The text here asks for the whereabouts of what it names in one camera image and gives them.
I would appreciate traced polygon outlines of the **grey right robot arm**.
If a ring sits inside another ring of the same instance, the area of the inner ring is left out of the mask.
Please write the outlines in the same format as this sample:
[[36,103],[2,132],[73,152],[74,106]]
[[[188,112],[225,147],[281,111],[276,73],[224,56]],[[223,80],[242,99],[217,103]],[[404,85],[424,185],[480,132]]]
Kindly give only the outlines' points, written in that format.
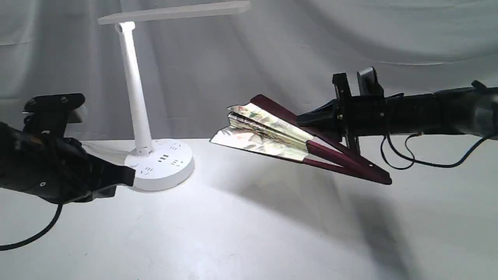
[[471,87],[386,97],[374,68],[356,76],[359,96],[351,94],[345,73],[335,74],[336,99],[299,115],[298,126],[320,132],[325,141],[345,140],[357,153],[362,136],[467,134],[497,139],[496,87],[473,81]]

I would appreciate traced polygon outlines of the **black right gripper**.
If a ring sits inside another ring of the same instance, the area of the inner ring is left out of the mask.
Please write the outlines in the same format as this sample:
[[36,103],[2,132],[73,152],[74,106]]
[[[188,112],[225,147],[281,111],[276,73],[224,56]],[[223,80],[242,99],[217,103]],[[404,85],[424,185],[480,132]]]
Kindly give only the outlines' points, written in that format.
[[353,96],[347,74],[334,74],[332,82],[337,98],[299,115],[297,125],[341,135],[355,151],[359,151],[358,138],[362,136],[425,133],[443,126],[441,101],[432,94]]

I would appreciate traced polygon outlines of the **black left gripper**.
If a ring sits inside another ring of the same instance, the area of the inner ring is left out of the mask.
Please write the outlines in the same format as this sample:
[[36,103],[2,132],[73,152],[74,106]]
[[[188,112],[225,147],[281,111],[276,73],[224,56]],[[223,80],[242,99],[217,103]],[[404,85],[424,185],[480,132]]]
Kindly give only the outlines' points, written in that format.
[[53,204],[112,198],[133,186],[135,170],[105,161],[66,138],[66,122],[26,122],[22,130],[1,123],[1,188]]

